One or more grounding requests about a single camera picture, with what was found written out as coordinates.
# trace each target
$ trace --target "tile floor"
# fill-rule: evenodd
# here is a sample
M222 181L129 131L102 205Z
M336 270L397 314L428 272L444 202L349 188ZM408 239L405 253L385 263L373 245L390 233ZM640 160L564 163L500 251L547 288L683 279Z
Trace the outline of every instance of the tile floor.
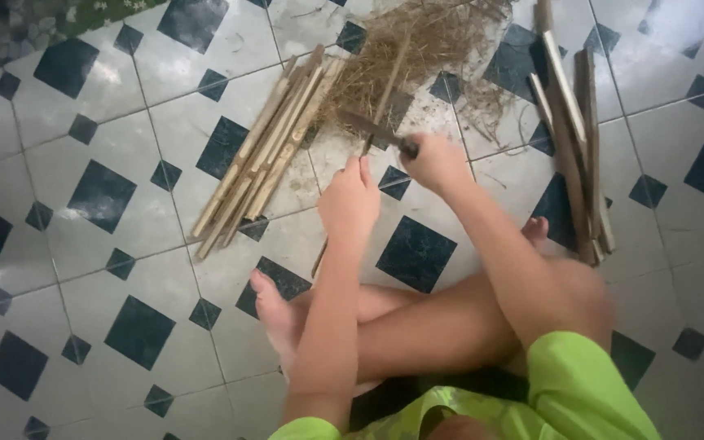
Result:
M356 53L375 5L173 0L0 68L0 438L273 432L286 385L247 274L260 268L286 297L310 285L325 238L314 206L354 146L320 128L264 217L204 262L187 228L282 62L318 43ZM564 179L526 86L543 69L532 5L514 4L482 62L399 92L397 130L462 143L478 184L517 222L546 216L567 253ZM618 311L612 357L664 438L704 438L704 2L555 0L554 14L568 71L588 45L598 67L619 245L599 268ZM464 111L476 78L513 100L499 145ZM429 294L479 269L392 148L372 164L385 195L364 281Z

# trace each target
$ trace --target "person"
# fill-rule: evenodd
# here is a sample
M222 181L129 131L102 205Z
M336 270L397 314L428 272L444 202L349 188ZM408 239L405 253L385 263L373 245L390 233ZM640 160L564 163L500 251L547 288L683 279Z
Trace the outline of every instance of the person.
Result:
M412 136L409 175L458 216L484 272L431 295L361 285L379 213L368 159L351 156L318 201L328 247L316 283L292 301L256 269L257 313L288 376L272 440L349 438L657 439L609 356L605 284L579 262L544 257L544 218L523 230L474 182L461 147ZM503 365L527 375L527 404L435 387L399 413L347 433L352 398L388 377Z

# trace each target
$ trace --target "bundle of bamboo sticks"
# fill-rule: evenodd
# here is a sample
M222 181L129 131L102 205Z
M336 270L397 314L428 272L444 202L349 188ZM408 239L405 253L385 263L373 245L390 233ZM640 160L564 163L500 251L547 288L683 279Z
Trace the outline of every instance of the bundle of bamboo sticks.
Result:
M292 57L273 87L259 117L241 144L227 173L202 209L191 235L210 229L197 256L205 258L222 236L230 244L241 220L254 220L268 205L295 156L322 101L343 68L343 60L326 59L318 45L306 64Z
M594 55L591 48L575 55L575 93L572 94L553 35L550 0L538 0L534 12L547 54L549 86L547 90L543 88L534 74L530 78L531 85L566 180L577 253L582 262L596 266L616 249L616 242L599 181Z

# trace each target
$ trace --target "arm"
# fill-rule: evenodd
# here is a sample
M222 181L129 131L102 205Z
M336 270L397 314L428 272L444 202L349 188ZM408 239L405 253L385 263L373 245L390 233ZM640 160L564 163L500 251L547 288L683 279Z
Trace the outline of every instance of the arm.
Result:
M491 279L499 306L527 350L555 330L589 335L582 311L544 258L493 198L474 182L463 151L437 135L418 134L420 152L401 160L418 183L441 196L461 221Z
M314 416L345 432L357 383L357 274L379 210L366 157L349 158L318 208L328 249L298 344L282 424Z

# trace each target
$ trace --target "knee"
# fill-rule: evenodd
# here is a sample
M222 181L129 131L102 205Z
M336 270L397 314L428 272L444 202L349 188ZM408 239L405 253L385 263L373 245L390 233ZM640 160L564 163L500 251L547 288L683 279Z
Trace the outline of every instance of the knee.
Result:
M586 324L594 332L594 339L609 352L615 307L604 279L590 266L569 259L551 259L567 294L583 310Z

